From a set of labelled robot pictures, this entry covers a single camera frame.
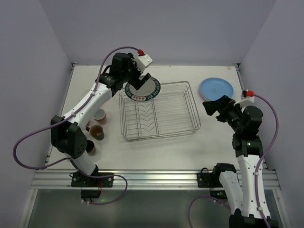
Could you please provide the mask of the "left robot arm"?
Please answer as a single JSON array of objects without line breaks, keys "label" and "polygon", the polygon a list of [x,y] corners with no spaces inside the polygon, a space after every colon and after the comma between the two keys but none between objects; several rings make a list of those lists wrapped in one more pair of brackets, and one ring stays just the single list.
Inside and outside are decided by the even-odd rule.
[{"label": "left robot arm", "polygon": [[62,117],[56,115],[51,119],[52,146],[70,158],[82,173],[92,175],[97,169],[86,152],[87,138],[83,130],[88,121],[124,83],[128,82],[139,89],[145,83],[139,77],[150,63],[147,56],[116,53],[105,72],[98,73],[89,93]]}]

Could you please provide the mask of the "orange bowl white inside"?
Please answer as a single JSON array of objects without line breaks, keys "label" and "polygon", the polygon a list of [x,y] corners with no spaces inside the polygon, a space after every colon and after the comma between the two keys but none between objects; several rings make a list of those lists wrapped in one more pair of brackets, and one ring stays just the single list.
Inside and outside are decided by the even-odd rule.
[{"label": "orange bowl white inside", "polygon": [[79,97],[79,100],[82,100],[84,97],[86,97],[87,95],[90,95],[91,94],[91,89],[89,88],[89,89],[85,89],[82,93],[81,93],[81,95],[80,95],[80,97]]}]

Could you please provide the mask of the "orange mug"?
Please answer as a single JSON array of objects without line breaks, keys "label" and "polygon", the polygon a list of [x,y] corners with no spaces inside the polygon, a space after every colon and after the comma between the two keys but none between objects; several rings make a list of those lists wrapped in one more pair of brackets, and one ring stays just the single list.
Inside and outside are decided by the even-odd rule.
[{"label": "orange mug", "polygon": [[86,124],[86,127],[90,127],[90,126],[91,126],[91,123],[92,123],[92,121],[89,120],[89,121],[87,122],[87,124]]}]

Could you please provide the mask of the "purple plate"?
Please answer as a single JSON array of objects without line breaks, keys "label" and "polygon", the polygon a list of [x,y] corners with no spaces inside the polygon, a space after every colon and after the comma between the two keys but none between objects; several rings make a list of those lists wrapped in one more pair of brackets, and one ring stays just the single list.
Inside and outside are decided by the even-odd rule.
[{"label": "purple plate", "polygon": [[210,101],[201,91],[199,91],[199,95],[202,97],[204,101]]}]

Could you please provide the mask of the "black cup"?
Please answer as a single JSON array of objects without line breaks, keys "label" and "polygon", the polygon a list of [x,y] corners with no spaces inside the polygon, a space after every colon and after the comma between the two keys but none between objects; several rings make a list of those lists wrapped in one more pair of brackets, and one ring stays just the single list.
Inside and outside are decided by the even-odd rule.
[{"label": "black cup", "polygon": [[96,140],[101,141],[104,139],[105,134],[102,126],[96,124],[96,125],[92,125],[91,127],[86,127],[85,129]]}]

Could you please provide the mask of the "dark red cup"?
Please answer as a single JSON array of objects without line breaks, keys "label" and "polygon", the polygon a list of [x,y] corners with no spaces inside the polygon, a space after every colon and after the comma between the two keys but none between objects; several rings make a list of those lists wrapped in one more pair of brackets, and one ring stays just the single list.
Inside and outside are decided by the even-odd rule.
[{"label": "dark red cup", "polygon": [[86,152],[89,155],[94,155],[96,153],[96,147],[93,141],[87,140]]}]

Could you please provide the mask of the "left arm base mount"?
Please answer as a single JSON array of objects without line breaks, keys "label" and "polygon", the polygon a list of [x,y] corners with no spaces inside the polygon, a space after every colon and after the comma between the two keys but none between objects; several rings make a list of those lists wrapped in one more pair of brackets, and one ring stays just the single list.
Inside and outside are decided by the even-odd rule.
[{"label": "left arm base mount", "polygon": [[114,181],[112,176],[107,178],[90,178],[78,171],[70,173],[69,176],[72,178],[71,187],[81,188],[81,199],[90,201],[99,198],[102,187],[111,188]]}]

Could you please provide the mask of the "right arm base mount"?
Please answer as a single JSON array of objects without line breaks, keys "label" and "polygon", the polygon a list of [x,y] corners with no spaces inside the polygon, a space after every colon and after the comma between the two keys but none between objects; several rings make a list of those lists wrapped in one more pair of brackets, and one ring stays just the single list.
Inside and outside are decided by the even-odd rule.
[{"label": "right arm base mount", "polygon": [[208,188],[211,197],[217,199],[227,199],[223,186],[216,179],[212,171],[204,167],[197,173],[197,185],[199,188]]}]

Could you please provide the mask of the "light blue plate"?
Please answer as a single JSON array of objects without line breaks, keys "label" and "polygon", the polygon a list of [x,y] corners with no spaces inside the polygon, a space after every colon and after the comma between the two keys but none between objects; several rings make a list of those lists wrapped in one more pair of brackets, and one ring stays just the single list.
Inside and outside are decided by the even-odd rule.
[{"label": "light blue plate", "polygon": [[210,100],[215,101],[226,95],[232,98],[233,86],[226,80],[218,77],[210,77],[200,83],[199,90]]}]

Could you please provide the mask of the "dark teal plate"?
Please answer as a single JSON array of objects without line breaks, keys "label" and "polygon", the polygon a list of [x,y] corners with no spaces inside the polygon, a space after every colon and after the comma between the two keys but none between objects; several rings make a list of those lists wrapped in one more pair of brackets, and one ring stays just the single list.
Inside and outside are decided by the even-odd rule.
[{"label": "dark teal plate", "polygon": [[136,90],[131,84],[127,83],[124,92],[125,94],[134,101],[148,101],[155,98],[161,90],[160,82],[150,77],[139,90]]}]

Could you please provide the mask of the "pink dotted mug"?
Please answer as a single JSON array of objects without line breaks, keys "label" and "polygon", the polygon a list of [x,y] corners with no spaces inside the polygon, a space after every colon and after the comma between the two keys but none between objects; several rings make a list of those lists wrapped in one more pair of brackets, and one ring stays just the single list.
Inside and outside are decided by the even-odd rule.
[{"label": "pink dotted mug", "polygon": [[98,109],[93,115],[93,119],[101,125],[106,124],[107,117],[105,111],[103,109]]}]

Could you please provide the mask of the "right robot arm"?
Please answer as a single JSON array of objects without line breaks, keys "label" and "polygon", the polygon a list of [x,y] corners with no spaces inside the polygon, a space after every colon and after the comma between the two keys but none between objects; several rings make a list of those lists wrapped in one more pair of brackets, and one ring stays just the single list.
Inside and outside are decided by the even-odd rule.
[{"label": "right robot arm", "polygon": [[217,163],[212,172],[204,167],[197,173],[197,184],[200,188],[224,188],[231,210],[231,228],[278,227],[278,221],[271,219],[264,192],[262,161],[266,152],[258,136],[263,112],[253,105],[255,96],[250,90],[242,91],[239,101],[227,95],[203,96],[207,115],[218,112],[216,119],[228,123],[234,131],[232,147],[242,180],[238,179],[234,165]]}]

